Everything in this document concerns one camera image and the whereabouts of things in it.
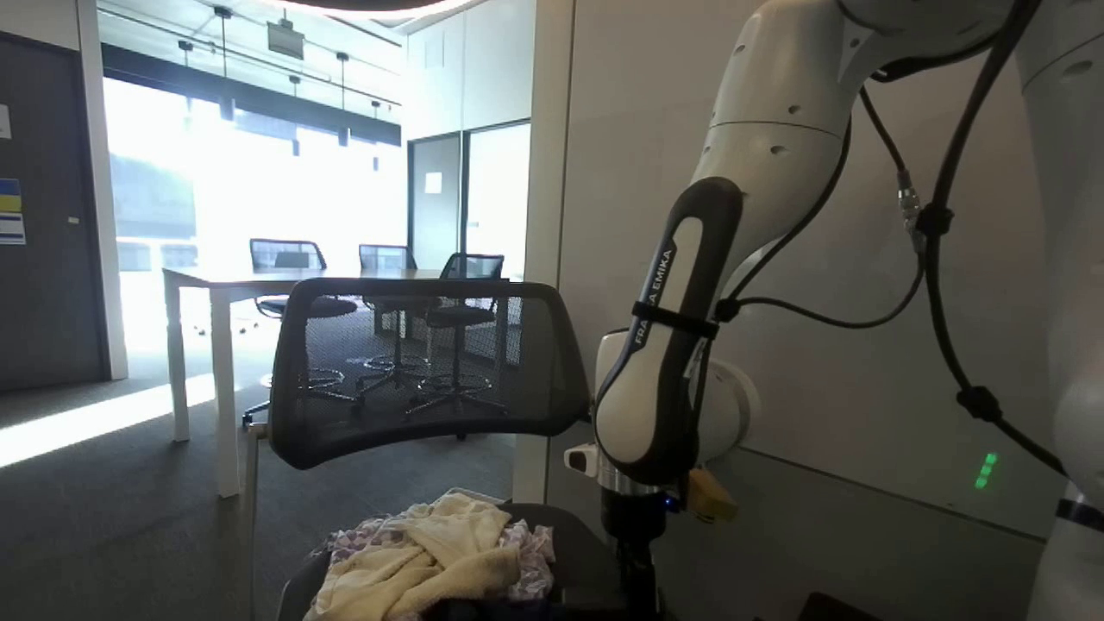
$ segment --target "wall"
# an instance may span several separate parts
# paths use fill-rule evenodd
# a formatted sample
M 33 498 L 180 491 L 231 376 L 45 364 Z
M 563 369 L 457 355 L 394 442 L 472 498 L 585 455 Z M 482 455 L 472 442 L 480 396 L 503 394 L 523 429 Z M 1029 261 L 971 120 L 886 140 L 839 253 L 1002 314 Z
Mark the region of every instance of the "wall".
M 405 41 L 405 139 L 530 114 L 535 0 L 482 0 Z
M 558 287 L 581 353 L 627 324 L 663 217 L 695 162 L 726 46 L 755 8 L 577 0 L 571 46 L 556 54 L 571 66 Z M 947 66 L 871 91 L 921 194 L 932 194 L 971 70 Z M 944 242 L 944 301 L 960 355 L 970 376 L 1002 396 L 1011 419 L 1048 442 L 1043 215 L 1018 76 L 1002 76 L 982 110 L 952 199 L 960 217 Z M 914 270 L 898 215 L 892 168 L 855 114 L 839 194 L 764 270 L 758 293 L 842 317 L 886 309 Z M 723 327 L 718 355 L 755 378 L 762 406 L 747 446 L 718 463 L 747 516 L 718 530 L 678 522 L 663 544 L 666 571 L 699 575 L 668 580 L 671 597 L 689 602 L 687 617 L 793 617 L 796 597 L 814 587 L 839 587 L 886 617 L 1021 610 L 1057 482 L 955 406 L 925 295 L 869 336 L 747 309 Z M 980 493 L 971 475 L 986 453 L 1000 465 Z M 551 500 L 581 506 L 594 493 L 558 475 Z
M 71 47 L 81 63 L 86 87 L 86 125 L 94 156 L 94 194 L 96 194 L 96 242 L 104 276 L 104 314 L 105 314 L 105 353 L 111 376 L 128 372 L 120 307 L 118 307 L 118 264 L 112 264 L 112 210 L 111 210 L 111 158 L 105 158 L 105 120 L 104 120 L 104 57 L 96 31 L 96 0 L 2 0 L 0 31 L 33 39 L 45 46 Z

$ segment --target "white table leg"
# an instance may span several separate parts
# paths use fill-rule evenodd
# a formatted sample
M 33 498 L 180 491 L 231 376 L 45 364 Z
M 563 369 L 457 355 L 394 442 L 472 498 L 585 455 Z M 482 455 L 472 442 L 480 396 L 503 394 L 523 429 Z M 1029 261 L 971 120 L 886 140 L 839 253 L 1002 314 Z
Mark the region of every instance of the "white table leg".
M 173 391 L 173 442 L 189 437 L 186 409 L 186 361 L 183 361 L 183 322 L 180 322 L 180 283 L 164 276 L 164 353 L 170 353 L 170 391 Z
M 231 301 L 211 293 L 218 498 L 242 493 Z

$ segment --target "floor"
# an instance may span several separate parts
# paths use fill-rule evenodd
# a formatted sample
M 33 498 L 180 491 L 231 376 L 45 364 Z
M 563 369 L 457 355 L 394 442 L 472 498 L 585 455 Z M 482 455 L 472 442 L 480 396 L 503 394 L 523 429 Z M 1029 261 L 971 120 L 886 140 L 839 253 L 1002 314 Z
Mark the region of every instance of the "floor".
M 236 359 L 243 376 L 262 369 L 248 353 Z M 129 369 L 128 382 L 111 385 L 2 394 L 0 434 L 164 382 L 157 355 Z M 242 385 L 243 403 L 262 394 L 262 382 Z M 505 437 L 409 442 L 309 471 L 262 449 L 257 552 L 243 562 L 243 500 L 212 498 L 211 400 L 193 406 L 193 437 L 183 446 L 170 442 L 170 394 L 157 403 L 160 413 L 143 425 L 0 469 L 2 621 L 242 621 L 250 600 L 264 621 L 275 617 L 284 580 L 326 530 L 434 500 L 447 487 L 511 491 Z

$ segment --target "sign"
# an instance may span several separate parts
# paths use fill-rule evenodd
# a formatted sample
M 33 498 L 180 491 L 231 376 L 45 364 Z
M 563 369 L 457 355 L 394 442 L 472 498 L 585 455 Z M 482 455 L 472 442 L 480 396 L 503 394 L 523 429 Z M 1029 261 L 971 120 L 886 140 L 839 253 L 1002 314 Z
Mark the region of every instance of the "sign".
M 0 245 L 27 245 L 21 180 L 0 176 Z

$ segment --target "green light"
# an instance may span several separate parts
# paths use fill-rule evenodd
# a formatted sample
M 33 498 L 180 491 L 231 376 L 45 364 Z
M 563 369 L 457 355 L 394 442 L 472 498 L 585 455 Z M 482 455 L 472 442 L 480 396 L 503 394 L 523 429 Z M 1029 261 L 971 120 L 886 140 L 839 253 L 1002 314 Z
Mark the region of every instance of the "green light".
M 986 487 L 991 487 L 991 480 L 994 480 L 994 471 L 998 471 L 998 463 L 1000 463 L 998 453 L 986 453 L 986 455 L 980 457 L 976 475 L 971 475 L 971 491 L 986 491 Z

